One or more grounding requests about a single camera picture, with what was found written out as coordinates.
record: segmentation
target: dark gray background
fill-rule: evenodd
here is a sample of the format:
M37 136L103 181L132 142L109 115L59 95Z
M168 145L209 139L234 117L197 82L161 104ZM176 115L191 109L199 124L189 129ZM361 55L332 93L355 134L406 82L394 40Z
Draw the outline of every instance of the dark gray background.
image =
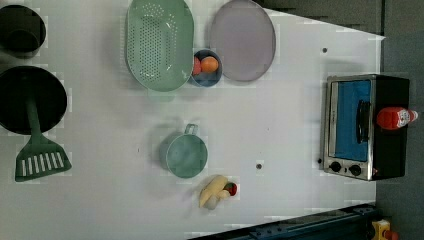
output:
M386 36L382 71L409 78L410 108L424 112L423 0L255 1L265 8ZM377 182L376 205L402 239L422 239L423 174L424 121L418 120L409 127L405 177Z

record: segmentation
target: toaster oven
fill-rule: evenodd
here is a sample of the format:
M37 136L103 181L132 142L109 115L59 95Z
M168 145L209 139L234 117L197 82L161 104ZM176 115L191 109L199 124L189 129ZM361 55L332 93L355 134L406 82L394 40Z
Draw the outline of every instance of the toaster oven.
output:
M408 106L408 79L329 77L324 171L368 181L404 176L408 129L384 130L376 116L385 107Z

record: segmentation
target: white table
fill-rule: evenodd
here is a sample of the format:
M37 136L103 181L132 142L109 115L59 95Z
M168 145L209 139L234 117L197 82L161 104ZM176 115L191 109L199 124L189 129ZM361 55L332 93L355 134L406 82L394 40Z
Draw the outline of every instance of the white table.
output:
M195 50L207 47L210 22L227 1L188 2ZM186 84L164 103L125 65L128 0L26 3L48 23L48 42L26 62L0 54L0 66L37 65L63 80L71 104L48 137L64 144L73 168L15 183L15 157L28 137L1 129L0 239L184 239L375 201L375 183L326 174L316 161L327 76L378 73L382 38L268 11L277 54L263 78ZM156 150L187 123L199 125L209 159L200 175L182 180L158 166ZM240 191L214 211L199 209L214 174Z

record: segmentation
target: green colander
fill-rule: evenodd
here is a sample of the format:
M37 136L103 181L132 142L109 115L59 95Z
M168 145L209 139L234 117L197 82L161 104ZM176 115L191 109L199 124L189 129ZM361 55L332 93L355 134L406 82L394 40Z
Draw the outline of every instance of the green colander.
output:
M133 0L128 9L127 63L158 92L178 89L193 70L194 22L184 0Z

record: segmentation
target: mug handle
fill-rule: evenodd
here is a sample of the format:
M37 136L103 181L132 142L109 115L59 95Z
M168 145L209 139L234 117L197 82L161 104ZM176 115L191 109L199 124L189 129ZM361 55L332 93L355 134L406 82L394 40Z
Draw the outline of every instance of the mug handle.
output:
M186 127L185 134L196 135L197 128L198 128L198 126L196 124L188 124L187 127Z

